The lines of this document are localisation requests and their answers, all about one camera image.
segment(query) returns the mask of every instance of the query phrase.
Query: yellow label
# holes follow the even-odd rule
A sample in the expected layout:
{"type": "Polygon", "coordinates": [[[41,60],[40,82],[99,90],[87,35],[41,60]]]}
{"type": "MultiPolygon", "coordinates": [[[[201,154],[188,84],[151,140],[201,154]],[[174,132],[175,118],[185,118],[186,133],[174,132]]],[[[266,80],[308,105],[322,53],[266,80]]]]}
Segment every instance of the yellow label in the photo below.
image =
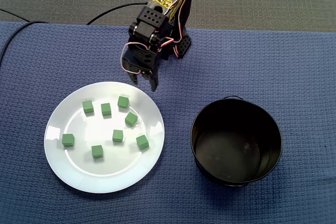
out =
{"type": "Polygon", "coordinates": [[[158,2],[160,5],[168,8],[168,9],[171,8],[171,5],[173,4],[173,1],[171,1],[171,0],[151,0],[151,1],[158,2]]]}
{"type": "Polygon", "coordinates": [[[173,11],[172,11],[172,13],[171,13],[171,15],[170,15],[170,17],[169,17],[169,23],[172,21],[172,19],[173,19],[175,13],[176,13],[176,11],[177,11],[177,9],[179,8],[179,6],[180,6],[181,4],[182,4],[182,0],[180,0],[180,1],[178,2],[177,6],[173,9],[173,11]]]}

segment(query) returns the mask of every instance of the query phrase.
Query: black cable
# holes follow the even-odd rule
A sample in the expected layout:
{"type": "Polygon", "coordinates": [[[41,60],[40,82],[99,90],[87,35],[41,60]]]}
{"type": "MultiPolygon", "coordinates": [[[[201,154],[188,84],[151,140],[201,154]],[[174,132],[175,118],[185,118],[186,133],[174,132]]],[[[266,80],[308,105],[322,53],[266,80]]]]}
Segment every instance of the black cable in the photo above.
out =
{"type": "Polygon", "coordinates": [[[8,38],[8,40],[6,41],[3,49],[2,49],[2,52],[0,54],[0,65],[1,65],[1,61],[2,61],[2,58],[5,54],[5,51],[9,45],[9,43],[11,42],[11,40],[15,37],[15,35],[17,35],[18,32],[20,32],[22,29],[26,28],[27,26],[30,26],[32,24],[35,24],[35,23],[48,23],[48,22],[44,22],[44,21],[32,21],[32,22],[28,22],[28,23],[25,23],[23,26],[20,26],[15,32],[12,33],[12,35],[8,38]]]}
{"type": "Polygon", "coordinates": [[[6,13],[12,14],[13,16],[18,17],[18,18],[20,18],[20,19],[23,19],[24,21],[30,22],[30,21],[27,20],[26,18],[23,18],[23,17],[21,17],[21,16],[19,16],[19,15],[16,15],[16,14],[14,14],[14,13],[11,13],[11,12],[5,10],[5,9],[1,9],[1,8],[0,8],[0,10],[2,10],[3,12],[6,12],[6,13]]]}
{"type": "Polygon", "coordinates": [[[145,3],[131,3],[131,4],[125,4],[125,5],[120,5],[120,6],[117,6],[115,8],[112,8],[110,10],[107,10],[106,12],[102,13],[102,14],[99,14],[97,17],[95,17],[93,20],[91,20],[89,23],[87,23],[87,25],[90,25],[92,22],[96,21],[98,18],[104,16],[105,14],[107,13],[110,13],[114,10],[118,10],[120,8],[123,8],[123,7],[126,7],[126,6],[131,6],[131,5],[146,5],[148,2],[145,2],[145,3]]]}

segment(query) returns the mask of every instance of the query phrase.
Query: pot handle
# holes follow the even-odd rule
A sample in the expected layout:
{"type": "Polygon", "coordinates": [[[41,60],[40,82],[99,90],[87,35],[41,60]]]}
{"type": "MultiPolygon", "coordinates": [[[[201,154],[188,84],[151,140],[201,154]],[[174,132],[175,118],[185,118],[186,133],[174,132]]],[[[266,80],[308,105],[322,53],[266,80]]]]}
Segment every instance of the pot handle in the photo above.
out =
{"type": "Polygon", "coordinates": [[[243,100],[243,98],[241,98],[241,97],[239,97],[237,95],[228,95],[227,97],[224,97],[224,99],[230,98],[230,97],[236,97],[236,98],[239,98],[239,99],[243,100]]]}

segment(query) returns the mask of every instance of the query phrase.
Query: white plate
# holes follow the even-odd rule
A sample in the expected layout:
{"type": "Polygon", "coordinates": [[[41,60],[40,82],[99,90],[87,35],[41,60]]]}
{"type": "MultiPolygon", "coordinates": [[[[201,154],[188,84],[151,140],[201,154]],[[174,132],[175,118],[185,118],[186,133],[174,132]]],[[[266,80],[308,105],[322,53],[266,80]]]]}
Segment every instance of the white plate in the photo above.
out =
{"type": "Polygon", "coordinates": [[[131,85],[99,82],[66,97],[51,115],[44,148],[51,169],[69,186],[89,193],[111,193],[141,180],[159,159],[164,142],[162,116],[153,100],[131,85]],[[117,106],[128,97],[129,108],[117,106]],[[92,100],[94,115],[86,116],[82,101],[92,100]],[[111,104],[111,116],[102,116],[100,104],[111,104]],[[128,112],[138,115],[134,127],[125,124],[128,112]],[[122,143],[112,141],[113,130],[123,130],[122,143]],[[75,136],[73,147],[64,147],[64,133],[75,136]],[[149,147],[140,150],[136,137],[146,135],[149,147]],[[91,146],[102,145],[103,157],[93,158],[91,146]]]}

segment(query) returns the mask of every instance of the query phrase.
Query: blue tablecloth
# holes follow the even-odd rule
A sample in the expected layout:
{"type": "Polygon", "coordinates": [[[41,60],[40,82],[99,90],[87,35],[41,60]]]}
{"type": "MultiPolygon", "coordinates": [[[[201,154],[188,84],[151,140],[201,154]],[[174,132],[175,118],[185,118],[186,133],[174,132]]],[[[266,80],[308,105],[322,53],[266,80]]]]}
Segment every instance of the blue tablecloth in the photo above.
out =
{"type": "MultiPolygon", "coordinates": [[[[0,23],[0,48],[21,23],[0,23]]],[[[0,66],[0,223],[336,222],[336,34],[189,29],[183,60],[162,61],[155,93],[162,155],[123,191],[94,195],[50,169],[44,132],[54,108],[94,82],[131,83],[119,65],[124,27],[34,24],[0,66]],[[190,129],[208,103],[235,94],[277,121],[275,170],[244,188],[220,187],[194,164],[190,129]]]]}

